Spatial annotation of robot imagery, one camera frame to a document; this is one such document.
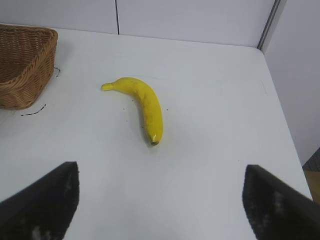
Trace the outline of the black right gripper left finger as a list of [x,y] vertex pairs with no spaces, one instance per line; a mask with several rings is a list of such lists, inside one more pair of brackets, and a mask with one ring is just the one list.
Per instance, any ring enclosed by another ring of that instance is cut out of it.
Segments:
[[2,240],[62,240],[80,199],[79,168],[67,161],[0,203]]

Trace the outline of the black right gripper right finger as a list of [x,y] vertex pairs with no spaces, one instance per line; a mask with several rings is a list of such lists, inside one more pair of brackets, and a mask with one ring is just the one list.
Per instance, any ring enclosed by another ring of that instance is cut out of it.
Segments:
[[320,206],[255,164],[246,166],[242,204],[258,240],[318,240]]

